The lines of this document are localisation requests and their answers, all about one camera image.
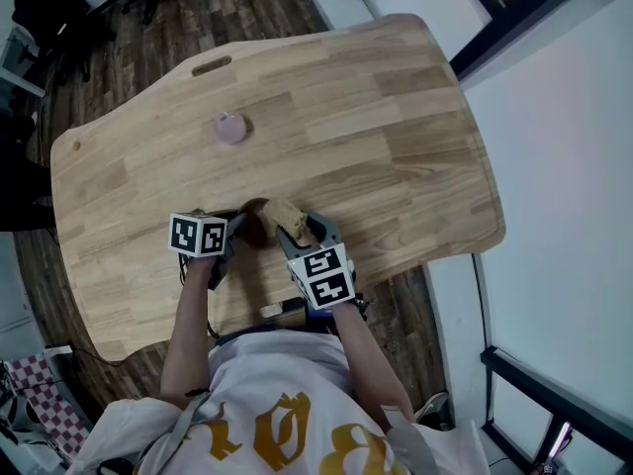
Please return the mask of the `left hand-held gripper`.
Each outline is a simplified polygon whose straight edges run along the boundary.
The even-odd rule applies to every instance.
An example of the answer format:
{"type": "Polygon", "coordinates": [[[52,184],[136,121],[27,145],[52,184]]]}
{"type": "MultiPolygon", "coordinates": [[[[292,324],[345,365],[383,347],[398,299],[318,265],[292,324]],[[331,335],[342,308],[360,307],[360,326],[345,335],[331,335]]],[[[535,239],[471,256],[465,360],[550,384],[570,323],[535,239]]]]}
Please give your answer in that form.
{"type": "Polygon", "coordinates": [[[241,238],[246,220],[246,213],[236,213],[235,210],[171,214],[168,249],[178,254],[181,283],[185,282],[192,259],[213,257],[216,261],[208,288],[216,290],[226,277],[228,263],[234,256],[232,241],[241,238]]]}

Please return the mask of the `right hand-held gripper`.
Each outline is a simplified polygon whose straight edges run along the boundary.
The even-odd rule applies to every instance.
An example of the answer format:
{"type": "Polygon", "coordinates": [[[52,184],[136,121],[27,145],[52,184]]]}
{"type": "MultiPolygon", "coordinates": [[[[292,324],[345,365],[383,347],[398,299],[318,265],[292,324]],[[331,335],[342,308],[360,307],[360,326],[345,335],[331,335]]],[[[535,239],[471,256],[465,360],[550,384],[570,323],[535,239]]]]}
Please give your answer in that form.
{"type": "Polygon", "coordinates": [[[352,271],[337,225],[319,213],[307,212],[307,228],[320,246],[329,247],[307,254],[306,246],[298,245],[282,227],[276,228],[277,240],[299,291],[315,310],[352,301],[352,271]]]}

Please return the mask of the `brown wooden bowl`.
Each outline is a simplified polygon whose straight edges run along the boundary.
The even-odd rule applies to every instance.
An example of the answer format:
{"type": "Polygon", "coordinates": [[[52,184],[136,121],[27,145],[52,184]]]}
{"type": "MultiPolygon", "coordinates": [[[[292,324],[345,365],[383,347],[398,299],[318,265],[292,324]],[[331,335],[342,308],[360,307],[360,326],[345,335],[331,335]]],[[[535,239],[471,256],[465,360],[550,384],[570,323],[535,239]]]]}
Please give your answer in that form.
{"type": "Polygon", "coordinates": [[[280,199],[254,198],[239,212],[245,215],[241,238],[253,249],[265,249],[277,244],[276,231],[283,204],[280,199]]]}

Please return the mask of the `beige sponge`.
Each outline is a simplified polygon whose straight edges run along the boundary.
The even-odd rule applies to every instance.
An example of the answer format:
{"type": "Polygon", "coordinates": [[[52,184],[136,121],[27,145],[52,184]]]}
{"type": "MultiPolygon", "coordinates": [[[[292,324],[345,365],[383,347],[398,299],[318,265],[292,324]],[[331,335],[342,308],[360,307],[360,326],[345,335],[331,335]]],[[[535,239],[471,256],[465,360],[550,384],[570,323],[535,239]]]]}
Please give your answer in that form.
{"type": "Polygon", "coordinates": [[[268,200],[259,217],[269,238],[274,238],[277,229],[281,228],[294,240],[302,237],[308,219],[306,213],[286,199],[268,200]]]}

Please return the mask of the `person's left forearm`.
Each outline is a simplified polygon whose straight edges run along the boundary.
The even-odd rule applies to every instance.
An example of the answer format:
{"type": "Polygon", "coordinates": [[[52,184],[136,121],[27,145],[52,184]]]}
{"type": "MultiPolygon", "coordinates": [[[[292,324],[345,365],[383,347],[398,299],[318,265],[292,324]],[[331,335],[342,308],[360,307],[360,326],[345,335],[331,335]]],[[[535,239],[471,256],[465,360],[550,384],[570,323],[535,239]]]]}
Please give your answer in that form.
{"type": "Polygon", "coordinates": [[[215,257],[189,261],[164,361],[159,399],[182,410],[193,392],[210,385],[208,366],[208,283],[215,257]]]}

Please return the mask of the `person's right forearm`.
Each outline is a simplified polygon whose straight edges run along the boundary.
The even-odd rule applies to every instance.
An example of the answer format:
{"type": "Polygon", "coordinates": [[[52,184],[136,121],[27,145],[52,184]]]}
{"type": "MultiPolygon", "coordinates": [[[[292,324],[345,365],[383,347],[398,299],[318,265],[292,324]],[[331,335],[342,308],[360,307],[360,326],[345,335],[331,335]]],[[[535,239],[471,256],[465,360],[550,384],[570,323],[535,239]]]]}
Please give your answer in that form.
{"type": "Polygon", "coordinates": [[[414,412],[407,390],[358,309],[353,304],[340,303],[331,311],[358,404],[383,431],[390,429],[383,407],[398,408],[413,423],[414,412]]]}

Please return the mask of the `black phone with lit screen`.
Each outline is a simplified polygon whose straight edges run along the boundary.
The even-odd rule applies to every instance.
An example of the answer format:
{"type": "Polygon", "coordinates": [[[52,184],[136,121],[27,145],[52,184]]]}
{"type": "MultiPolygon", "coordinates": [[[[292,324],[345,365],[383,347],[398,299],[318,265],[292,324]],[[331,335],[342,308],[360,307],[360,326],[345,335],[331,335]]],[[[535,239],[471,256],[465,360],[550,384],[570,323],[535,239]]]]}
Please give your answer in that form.
{"type": "Polygon", "coordinates": [[[312,333],[336,333],[330,308],[316,310],[303,298],[286,300],[281,307],[283,327],[312,333]]]}

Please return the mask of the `person's blue jeans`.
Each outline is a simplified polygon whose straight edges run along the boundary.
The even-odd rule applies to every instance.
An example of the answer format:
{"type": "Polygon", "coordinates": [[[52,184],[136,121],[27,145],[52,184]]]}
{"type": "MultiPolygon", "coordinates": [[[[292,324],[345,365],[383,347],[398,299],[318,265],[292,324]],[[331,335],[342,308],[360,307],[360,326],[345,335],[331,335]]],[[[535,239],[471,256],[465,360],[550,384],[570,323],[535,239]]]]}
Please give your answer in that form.
{"type": "Polygon", "coordinates": [[[238,332],[232,332],[227,335],[222,335],[216,339],[216,346],[225,345],[239,338],[242,335],[249,334],[249,333],[259,333],[260,331],[261,331],[261,327],[252,327],[252,328],[244,329],[238,332]]]}

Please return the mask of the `person's white printed shirt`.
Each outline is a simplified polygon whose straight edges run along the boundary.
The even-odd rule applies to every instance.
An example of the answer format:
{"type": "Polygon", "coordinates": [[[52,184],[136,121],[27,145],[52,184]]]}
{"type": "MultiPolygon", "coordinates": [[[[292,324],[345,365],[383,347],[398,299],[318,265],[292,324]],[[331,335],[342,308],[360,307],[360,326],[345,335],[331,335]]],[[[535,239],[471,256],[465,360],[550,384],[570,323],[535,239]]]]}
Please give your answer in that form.
{"type": "Polygon", "coordinates": [[[333,335],[256,332],[214,348],[210,389],[187,410],[110,404],[67,475],[125,458],[134,475],[491,475],[473,424],[383,431],[354,400],[333,335]]]}

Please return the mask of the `red white checkered cloth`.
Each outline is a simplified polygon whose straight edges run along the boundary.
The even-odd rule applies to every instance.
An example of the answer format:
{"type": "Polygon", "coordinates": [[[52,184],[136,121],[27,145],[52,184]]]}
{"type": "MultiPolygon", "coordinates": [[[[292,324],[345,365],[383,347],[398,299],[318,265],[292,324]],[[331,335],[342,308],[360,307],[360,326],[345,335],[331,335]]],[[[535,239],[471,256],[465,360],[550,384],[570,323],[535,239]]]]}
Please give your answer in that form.
{"type": "Polygon", "coordinates": [[[43,354],[0,361],[0,432],[45,466],[70,466],[89,435],[61,383],[43,354]]]}

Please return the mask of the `white desk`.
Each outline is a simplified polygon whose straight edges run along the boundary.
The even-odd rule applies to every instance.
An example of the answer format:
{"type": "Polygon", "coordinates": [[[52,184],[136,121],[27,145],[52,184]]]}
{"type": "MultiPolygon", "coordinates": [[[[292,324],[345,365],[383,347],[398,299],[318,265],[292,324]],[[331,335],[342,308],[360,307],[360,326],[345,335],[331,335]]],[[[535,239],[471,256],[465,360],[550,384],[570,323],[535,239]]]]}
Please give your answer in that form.
{"type": "Polygon", "coordinates": [[[27,70],[37,60],[39,48],[22,27],[11,24],[0,31],[0,81],[6,81],[43,99],[46,91],[25,79],[27,70]]]}

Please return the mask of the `black clip-on device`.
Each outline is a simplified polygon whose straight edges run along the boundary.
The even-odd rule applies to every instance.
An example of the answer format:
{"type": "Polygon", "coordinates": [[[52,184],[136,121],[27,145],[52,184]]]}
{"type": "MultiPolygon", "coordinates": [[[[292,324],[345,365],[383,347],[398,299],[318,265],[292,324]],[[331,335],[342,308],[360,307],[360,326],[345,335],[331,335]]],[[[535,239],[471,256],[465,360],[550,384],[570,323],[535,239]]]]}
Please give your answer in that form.
{"type": "Polygon", "coordinates": [[[101,462],[97,475],[134,475],[135,466],[125,458],[112,458],[101,462]]]}

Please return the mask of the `black partition frame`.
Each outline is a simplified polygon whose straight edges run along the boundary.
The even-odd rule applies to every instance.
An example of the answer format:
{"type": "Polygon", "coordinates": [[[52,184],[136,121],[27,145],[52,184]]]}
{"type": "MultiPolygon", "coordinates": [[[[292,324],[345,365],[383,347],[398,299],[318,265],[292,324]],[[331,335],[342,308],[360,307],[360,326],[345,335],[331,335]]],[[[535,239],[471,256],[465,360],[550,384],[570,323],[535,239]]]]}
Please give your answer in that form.
{"type": "Polygon", "coordinates": [[[495,346],[489,346],[481,352],[480,360],[486,366],[487,380],[487,420],[483,431],[522,472],[532,473],[539,466],[552,465],[574,431],[622,461],[623,467],[618,475],[633,475],[633,426],[590,404],[515,358],[503,355],[495,346]],[[504,380],[551,415],[533,459],[528,459],[495,425],[492,413],[494,376],[504,380]]]}

